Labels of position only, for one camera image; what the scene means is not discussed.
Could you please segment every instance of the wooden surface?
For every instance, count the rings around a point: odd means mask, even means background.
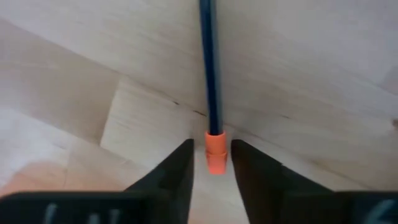
[[[197,0],[95,5],[2,0],[0,16],[206,113]],[[396,10],[390,0],[218,0],[226,122],[331,168],[390,164]]]
[[[0,19],[0,106],[99,142],[119,74]]]

